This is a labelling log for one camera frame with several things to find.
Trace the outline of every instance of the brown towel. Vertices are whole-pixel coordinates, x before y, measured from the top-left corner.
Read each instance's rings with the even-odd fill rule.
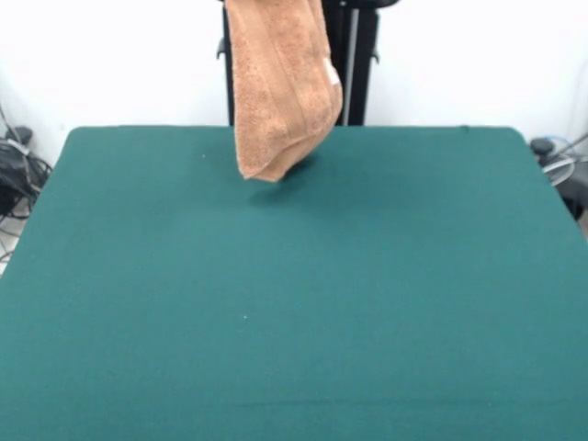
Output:
[[[275,182],[329,134],[343,93],[321,0],[225,0],[245,178]]]

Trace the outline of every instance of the black metal stand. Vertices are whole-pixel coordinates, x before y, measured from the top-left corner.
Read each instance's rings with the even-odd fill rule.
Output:
[[[331,45],[333,66],[343,87],[343,110],[337,125],[362,126],[368,103],[369,70],[378,39],[378,9],[392,6],[399,0],[322,0],[322,9]],[[224,54],[229,103],[229,124],[234,123],[232,92],[231,35],[227,12],[222,9],[224,38],[217,58]]]

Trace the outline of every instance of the towel label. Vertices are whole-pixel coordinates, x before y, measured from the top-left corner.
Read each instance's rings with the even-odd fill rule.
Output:
[[[328,58],[324,58],[324,68],[327,70],[327,75],[329,75],[329,80],[331,80],[331,84],[338,85],[340,82],[339,74],[337,73],[337,70],[331,63],[331,60],[329,60]]]

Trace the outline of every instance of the green tablecloth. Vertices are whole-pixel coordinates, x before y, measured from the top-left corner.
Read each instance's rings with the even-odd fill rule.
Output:
[[[0,283],[0,440],[588,440],[588,249],[507,129],[72,133]]]

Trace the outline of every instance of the white wall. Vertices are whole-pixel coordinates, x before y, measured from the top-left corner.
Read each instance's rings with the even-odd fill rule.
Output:
[[[217,0],[0,6],[0,99],[50,161],[80,125],[226,124]],[[585,2],[401,0],[381,16],[368,124],[588,129]]]

